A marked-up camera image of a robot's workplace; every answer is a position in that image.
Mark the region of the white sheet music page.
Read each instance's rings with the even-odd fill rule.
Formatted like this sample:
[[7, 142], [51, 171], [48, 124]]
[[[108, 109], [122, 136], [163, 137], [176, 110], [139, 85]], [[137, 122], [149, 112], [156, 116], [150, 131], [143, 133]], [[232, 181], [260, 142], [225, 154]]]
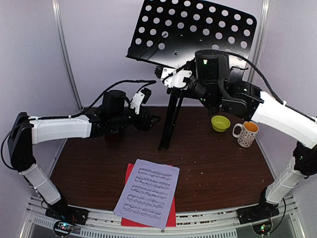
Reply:
[[113, 213], [164, 230], [180, 169], [137, 159]]

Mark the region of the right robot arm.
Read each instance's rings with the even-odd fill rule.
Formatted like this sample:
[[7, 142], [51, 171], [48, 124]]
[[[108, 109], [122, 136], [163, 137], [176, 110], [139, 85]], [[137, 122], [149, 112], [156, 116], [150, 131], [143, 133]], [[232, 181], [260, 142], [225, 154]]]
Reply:
[[242, 218], [264, 219], [302, 179], [316, 174], [317, 119], [288, 105], [271, 88], [263, 91], [243, 80], [231, 82], [230, 56], [226, 51], [199, 50], [183, 66], [165, 67], [160, 79], [169, 88], [169, 108], [178, 110], [176, 102], [183, 98], [198, 99], [210, 114], [224, 111], [297, 140], [288, 167], [261, 192], [258, 205], [238, 210]]

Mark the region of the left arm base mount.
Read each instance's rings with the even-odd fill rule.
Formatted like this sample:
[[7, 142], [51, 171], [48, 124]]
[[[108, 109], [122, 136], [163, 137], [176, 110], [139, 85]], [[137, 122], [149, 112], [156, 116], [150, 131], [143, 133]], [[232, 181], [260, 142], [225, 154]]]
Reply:
[[58, 215], [51, 208], [47, 208], [45, 212], [47, 217], [56, 219], [53, 231], [59, 237], [71, 234], [77, 225], [85, 225], [88, 214], [88, 210], [75, 207], [68, 207], [65, 215]]

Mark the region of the black music stand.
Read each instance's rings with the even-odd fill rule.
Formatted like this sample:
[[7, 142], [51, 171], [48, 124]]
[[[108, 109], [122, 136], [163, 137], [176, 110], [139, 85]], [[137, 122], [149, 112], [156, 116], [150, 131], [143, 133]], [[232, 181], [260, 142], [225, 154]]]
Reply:
[[[214, 2], [146, 0], [127, 57], [179, 68], [199, 50], [226, 51], [236, 82], [243, 80], [256, 26], [254, 16]], [[176, 102], [178, 110], [168, 105], [159, 149], [169, 148], [183, 99]]]

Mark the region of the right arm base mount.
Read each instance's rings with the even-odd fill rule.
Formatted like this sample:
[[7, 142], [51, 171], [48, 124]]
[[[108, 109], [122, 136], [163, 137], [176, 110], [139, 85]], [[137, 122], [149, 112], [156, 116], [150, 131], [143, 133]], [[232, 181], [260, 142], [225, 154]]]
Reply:
[[279, 215], [279, 209], [260, 208], [259, 206], [251, 206], [240, 208], [237, 210], [239, 223], [251, 223], [252, 230], [255, 234], [260, 236], [269, 235], [273, 230], [272, 217]]

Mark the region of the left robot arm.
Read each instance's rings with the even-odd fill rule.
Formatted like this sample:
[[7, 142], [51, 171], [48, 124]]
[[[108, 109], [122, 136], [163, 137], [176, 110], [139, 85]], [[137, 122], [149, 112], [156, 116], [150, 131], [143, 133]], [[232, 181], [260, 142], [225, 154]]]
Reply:
[[68, 116], [29, 116], [20, 112], [14, 125], [3, 139], [8, 144], [10, 164], [4, 165], [20, 173], [31, 187], [47, 203], [48, 208], [60, 220], [71, 216], [66, 199], [38, 165], [33, 155], [33, 145], [46, 141], [69, 138], [97, 138], [123, 131], [129, 126], [139, 131], [149, 131], [160, 117], [151, 115], [143, 105], [151, 96], [148, 86], [155, 80], [129, 80], [128, 83], [141, 83], [132, 99], [114, 87], [125, 80], [106, 88], [97, 98], [102, 104], [93, 112], [95, 102], [81, 112]]

